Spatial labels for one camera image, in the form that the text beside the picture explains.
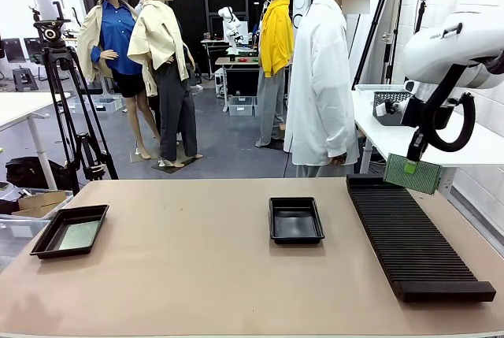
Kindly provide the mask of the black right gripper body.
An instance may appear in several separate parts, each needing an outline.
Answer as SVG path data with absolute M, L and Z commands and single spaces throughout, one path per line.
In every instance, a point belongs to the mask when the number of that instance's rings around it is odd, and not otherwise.
M 434 113 L 425 114 L 426 102 L 416 97 L 409 98 L 402 111 L 401 124 L 418 128 L 424 119 L 436 130 L 444 129 L 453 113 L 452 106 L 440 106 Z

